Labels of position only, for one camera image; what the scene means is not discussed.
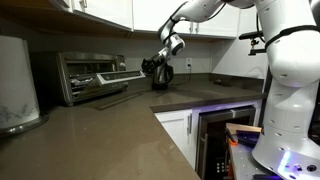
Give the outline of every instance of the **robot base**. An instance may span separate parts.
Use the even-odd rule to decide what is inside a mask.
[[[252,151],[256,161],[283,179],[320,180],[320,147],[299,133],[289,133],[264,124]],[[282,141],[295,140],[295,145]]]

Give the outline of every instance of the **white cabinet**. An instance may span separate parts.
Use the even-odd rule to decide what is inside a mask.
[[[133,0],[134,30],[158,31],[182,0]]]
[[[191,109],[181,111],[170,111],[163,113],[155,113],[163,128],[167,131],[174,143],[186,157],[190,165],[195,168],[195,154],[191,152],[194,142],[190,141],[192,124]]]
[[[237,37],[240,9],[226,5],[213,19],[194,26],[199,35]]]
[[[86,18],[132,29],[132,0],[72,0],[72,10]]]
[[[184,0],[133,0],[134,30],[158,31]],[[180,21],[174,30],[180,34],[234,38],[237,36],[238,8],[226,5],[213,19],[203,23]]]
[[[181,150],[190,165],[195,169],[199,114],[243,106],[254,106],[256,114],[254,126],[258,125],[262,100],[245,101],[229,104],[216,104],[187,110],[155,113],[169,136]]]

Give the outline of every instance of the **wall outlet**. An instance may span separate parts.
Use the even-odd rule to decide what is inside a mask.
[[[186,58],[186,69],[192,68],[192,58]]]

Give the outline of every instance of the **lower cabinet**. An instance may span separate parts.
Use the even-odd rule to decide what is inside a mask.
[[[260,117],[261,103],[262,100],[216,104],[192,109],[155,113],[155,116],[188,160],[190,165],[195,169],[197,159],[199,115],[206,112],[214,112],[243,106],[253,106],[256,110],[253,125],[257,126]]]
[[[167,131],[174,143],[180,149],[182,154],[186,157],[188,162],[195,168],[195,154],[193,153],[193,146],[195,142],[191,141],[191,113],[192,110],[170,111],[155,113],[163,128]]]

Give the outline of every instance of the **upper cabinet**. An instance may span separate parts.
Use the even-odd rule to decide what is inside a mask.
[[[194,33],[217,37],[237,37],[240,9],[226,5],[214,18],[193,25]]]
[[[134,30],[158,31],[182,2],[181,0],[133,0]]]
[[[132,0],[71,0],[74,13],[123,29],[132,30]]]
[[[185,0],[133,0],[135,31],[158,31]],[[180,34],[235,38],[240,10],[226,5],[213,19],[203,23],[180,21],[174,30]]]

